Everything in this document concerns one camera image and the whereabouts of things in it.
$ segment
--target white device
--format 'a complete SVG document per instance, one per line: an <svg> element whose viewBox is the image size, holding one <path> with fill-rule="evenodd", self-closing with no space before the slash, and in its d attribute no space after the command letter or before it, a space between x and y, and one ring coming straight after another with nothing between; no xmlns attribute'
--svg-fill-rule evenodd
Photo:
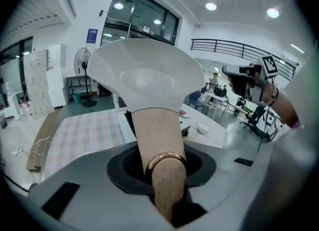
<svg viewBox="0 0 319 231"><path fill-rule="evenodd" d="M87 73L121 96L132 113L147 108L178 113L184 98L205 85L196 60L174 46L150 39L103 45L91 55Z"/></svg>
<svg viewBox="0 0 319 231"><path fill-rule="evenodd" d="M254 65L250 66L226 65L223 66L222 71L231 78L236 94L261 106L266 106L262 102L265 83L279 74L272 55L261 56ZM256 73L260 74L257 83Z"/></svg>

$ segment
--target white bowl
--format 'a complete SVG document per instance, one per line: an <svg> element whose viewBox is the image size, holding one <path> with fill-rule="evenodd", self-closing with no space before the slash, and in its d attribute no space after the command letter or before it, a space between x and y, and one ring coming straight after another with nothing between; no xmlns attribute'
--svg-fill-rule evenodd
<svg viewBox="0 0 319 231"><path fill-rule="evenodd" d="M199 123L197 125L197 130L202 134L206 134L207 132L209 132L209 126L205 123Z"/></svg>

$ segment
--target white cabinet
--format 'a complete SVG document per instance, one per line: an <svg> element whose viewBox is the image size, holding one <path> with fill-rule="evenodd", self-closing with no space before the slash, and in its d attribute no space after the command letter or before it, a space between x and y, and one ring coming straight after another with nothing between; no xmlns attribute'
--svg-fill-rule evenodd
<svg viewBox="0 0 319 231"><path fill-rule="evenodd" d="M38 115L54 111L48 93L46 72L48 70L48 51L42 50L23 57L24 76L28 96L31 101L30 109L35 118Z"/></svg>
<svg viewBox="0 0 319 231"><path fill-rule="evenodd" d="M67 104L68 93L65 88L61 88L57 90L49 89L49 97L54 107L60 107Z"/></svg>
<svg viewBox="0 0 319 231"><path fill-rule="evenodd" d="M62 43L53 44L48 47L48 70L61 70L65 67L65 45Z"/></svg>
<svg viewBox="0 0 319 231"><path fill-rule="evenodd" d="M61 69L52 69L47 71L46 78L50 90L62 89L65 87L66 79L62 75Z"/></svg>

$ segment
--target checkered tablecloth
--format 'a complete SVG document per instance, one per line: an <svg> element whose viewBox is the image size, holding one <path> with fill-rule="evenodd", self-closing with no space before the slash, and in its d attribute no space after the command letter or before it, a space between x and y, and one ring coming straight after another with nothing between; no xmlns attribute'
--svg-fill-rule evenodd
<svg viewBox="0 0 319 231"><path fill-rule="evenodd" d="M76 158L124 144L118 112L113 109L66 118L58 128L47 155L46 179Z"/></svg>

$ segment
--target bracelet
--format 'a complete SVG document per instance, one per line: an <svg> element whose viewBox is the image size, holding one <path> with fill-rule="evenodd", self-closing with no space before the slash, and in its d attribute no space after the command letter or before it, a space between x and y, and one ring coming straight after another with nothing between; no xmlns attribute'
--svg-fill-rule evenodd
<svg viewBox="0 0 319 231"><path fill-rule="evenodd" d="M186 168L186 160L179 154L175 153L175 152L163 152L163 153L159 153L158 155L156 155L148 164L146 170L145 170L145 179L146 182L149 184L152 184L152 173L154 168L156 167L156 165L163 159L166 158L175 158L178 159L180 162L182 162L182 164L185 166Z"/></svg>
<svg viewBox="0 0 319 231"><path fill-rule="evenodd" d="M276 88L274 87L274 84L271 84L271 87L272 87L273 92L272 92L272 95L270 97L270 100L267 103L265 103L266 105L272 104L274 101L274 98L276 96Z"/></svg>
<svg viewBox="0 0 319 231"><path fill-rule="evenodd" d="M277 90L276 96L275 96L275 98L273 99L272 103L271 103L270 105L268 105L269 107L272 106L272 105L275 103L275 101L277 100L277 98L278 98L279 90L278 90L277 88L276 88L276 90Z"/></svg>

